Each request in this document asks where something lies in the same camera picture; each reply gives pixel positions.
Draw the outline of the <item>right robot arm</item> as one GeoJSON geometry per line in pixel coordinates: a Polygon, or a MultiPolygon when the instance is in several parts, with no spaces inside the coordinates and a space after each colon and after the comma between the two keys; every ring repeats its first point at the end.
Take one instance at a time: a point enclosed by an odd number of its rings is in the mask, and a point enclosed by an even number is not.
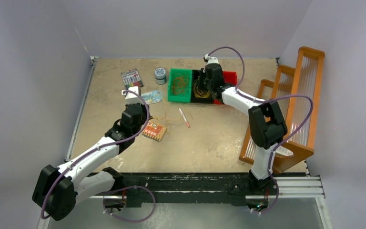
{"type": "Polygon", "coordinates": [[[207,90],[213,99],[229,105],[249,118],[250,136],[255,144],[253,178],[248,187],[254,194],[267,188],[266,179],[272,174],[275,151],[287,134],[287,127],[278,102],[257,100],[234,86],[226,83],[221,65],[208,61],[200,70],[199,87],[207,90]]]}

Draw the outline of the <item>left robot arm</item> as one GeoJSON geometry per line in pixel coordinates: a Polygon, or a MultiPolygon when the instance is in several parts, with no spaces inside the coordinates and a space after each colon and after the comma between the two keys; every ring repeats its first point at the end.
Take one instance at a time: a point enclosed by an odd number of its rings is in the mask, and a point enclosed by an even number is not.
{"type": "Polygon", "coordinates": [[[32,194],[32,201],[41,208],[41,219],[62,220],[91,196],[118,195],[127,190],[123,175],[111,167],[93,176],[91,173],[130,147],[150,117],[146,103],[127,104],[121,118],[87,151],[59,166],[45,166],[32,194]]]}

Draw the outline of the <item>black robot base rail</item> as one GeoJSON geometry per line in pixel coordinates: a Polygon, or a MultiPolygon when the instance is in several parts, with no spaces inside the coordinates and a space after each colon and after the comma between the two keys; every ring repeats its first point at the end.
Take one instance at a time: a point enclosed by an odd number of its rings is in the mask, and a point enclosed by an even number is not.
{"type": "Polygon", "coordinates": [[[108,167],[110,186],[99,193],[124,197],[129,208],[143,203],[229,204],[263,211],[279,195],[277,180],[251,172],[120,173],[108,167]]]}

